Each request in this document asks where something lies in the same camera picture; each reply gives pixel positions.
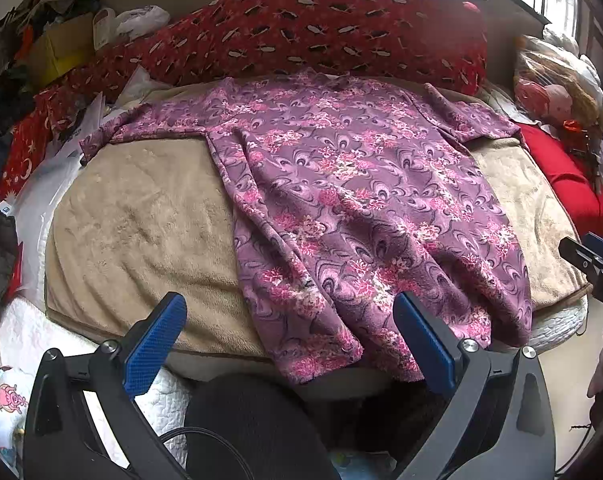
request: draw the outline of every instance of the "screw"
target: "screw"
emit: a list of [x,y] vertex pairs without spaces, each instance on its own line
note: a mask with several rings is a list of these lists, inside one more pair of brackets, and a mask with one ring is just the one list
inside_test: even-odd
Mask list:
[[50,350],[44,352],[44,359],[46,361],[54,361],[57,359],[57,350],[51,348]]
[[108,339],[99,345],[99,349],[104,352],[104,354],[112,354],[118,348],[119,343],[114,339]]
[[521,353],[528,359],[534,359],[537,357],[537,351],[532,346],[525,346],[521,349]]
[[477,350],[479,350],[479,345],[477,344],[477,341],[475,341],[474,339],[464,339],[461,342],[461,347],[466,350],[467,352],[476,352]]

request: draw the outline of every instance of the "beige floor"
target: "beige floor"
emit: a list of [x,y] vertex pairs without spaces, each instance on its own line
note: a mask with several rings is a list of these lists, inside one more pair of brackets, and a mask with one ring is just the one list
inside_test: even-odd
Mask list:
[[603,303],[588,297],[588,305],[585,334],[572,336],[539,357],[555,423],[557,466],[572,456],[584,437],[585,430],[570,431],[570,427],[590,422],[588,412],[593,402],[585,393],[603,346]]

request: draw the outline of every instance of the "red fabric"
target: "red fabric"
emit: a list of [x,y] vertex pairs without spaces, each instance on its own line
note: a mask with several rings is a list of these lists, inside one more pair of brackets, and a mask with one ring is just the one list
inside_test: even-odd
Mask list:
[[595,194],[584,176],[584,163],[566,153],[561,142],[538,127],[520,126],[531,155],[549,180],[579,236],[594,232],[603,237],[603,191]]
[[15,128],[0,201],[19,192],[48,140],[73,124],[80,107],[101,91],[115,101],[139,64],[174,86],[310,66],[473,95],[486,49],[481,13],[468,2],[213,0],[146,38],[105,47],[36,96],[37,108]]

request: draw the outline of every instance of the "floral garment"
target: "floral garment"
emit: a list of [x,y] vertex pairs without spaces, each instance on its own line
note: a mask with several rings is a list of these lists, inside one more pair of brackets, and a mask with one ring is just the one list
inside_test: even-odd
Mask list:
[[302,383],[364,359],[417,380],[393,322],[397,293],[413,291],[482,346],[491,333],[524,343],[532,316],[517,237],[460,144],[519,128],[426,89],[312,71],[228,78],[205,96],[120,116],[83,151],[206,136],[235,206],[240,287],[281,372]]

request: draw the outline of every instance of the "person's leg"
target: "person's leg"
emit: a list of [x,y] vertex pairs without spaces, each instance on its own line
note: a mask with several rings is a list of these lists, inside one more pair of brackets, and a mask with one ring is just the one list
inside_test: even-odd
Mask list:
[[[255,480],[339,480],[326,448],[294,394],[261,378],[222,376],[193,394],[185,426],[230,444]],[[218,438],[187,434],[192,478],[245,480],[242,460]]]

